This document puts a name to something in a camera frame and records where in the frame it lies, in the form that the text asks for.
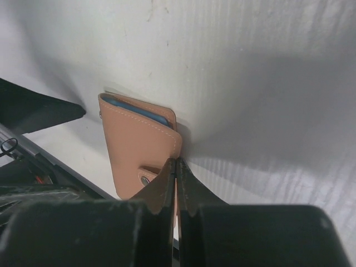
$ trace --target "black cable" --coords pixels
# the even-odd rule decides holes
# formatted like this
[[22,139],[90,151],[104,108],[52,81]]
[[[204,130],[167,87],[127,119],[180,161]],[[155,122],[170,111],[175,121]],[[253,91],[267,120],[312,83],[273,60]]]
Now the black cable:
[[[9,145],[11,145],[11,147],[9,149],[6,149],[4,147],[5,144],[9,144]],[[1,143],[1,145],[0,145],[0,150],[2,151],[2,153],[0,153],[0,157],[5,156],[5,155],[9,156],[9,157],[12,157],[10,153],[16,149],[17,145],[18,145],[18,141],[14,137],[13,138],[9,138],[6,141],[3,141]]]

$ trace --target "brown leather wallet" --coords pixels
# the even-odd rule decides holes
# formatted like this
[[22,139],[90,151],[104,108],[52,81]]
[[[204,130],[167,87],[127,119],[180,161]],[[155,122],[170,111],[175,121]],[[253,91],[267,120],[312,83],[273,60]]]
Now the brown leather wallet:
[[[114,106],[104,96],[163,116],[172,128]],[[98,98],[115,189],[121,199],[129,199],[157,176],[168,158],[179,157],[182,137],[176,116],[169,108],[113,93]]]

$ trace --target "leather case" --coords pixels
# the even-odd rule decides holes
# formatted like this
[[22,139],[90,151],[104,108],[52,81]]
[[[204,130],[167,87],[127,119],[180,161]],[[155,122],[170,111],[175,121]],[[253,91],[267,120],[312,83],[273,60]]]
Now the leather case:
[[[114,106],[103,96],[163,116],[172,128]],[[179,157],[182,138],[176,132],[176,116],[169,108],[113,93],[101,93],[98,98],[116,192],[121,199],[129,199],[157,176],[168,158]]]

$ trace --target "metal snap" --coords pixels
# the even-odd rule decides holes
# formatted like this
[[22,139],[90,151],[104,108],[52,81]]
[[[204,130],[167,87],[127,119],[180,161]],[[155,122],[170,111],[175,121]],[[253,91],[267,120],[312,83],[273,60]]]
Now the metal snap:
[[150,181],[146,177],[141,177],[141,183],[146,186],[150,183]]

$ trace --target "black pointed object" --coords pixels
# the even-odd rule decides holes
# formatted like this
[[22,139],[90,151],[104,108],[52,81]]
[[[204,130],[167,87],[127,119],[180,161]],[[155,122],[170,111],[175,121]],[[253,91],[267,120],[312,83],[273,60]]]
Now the black pointed object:
[[0,123],[17,134],[46,129],[85,115],[78,104],[0,79]]

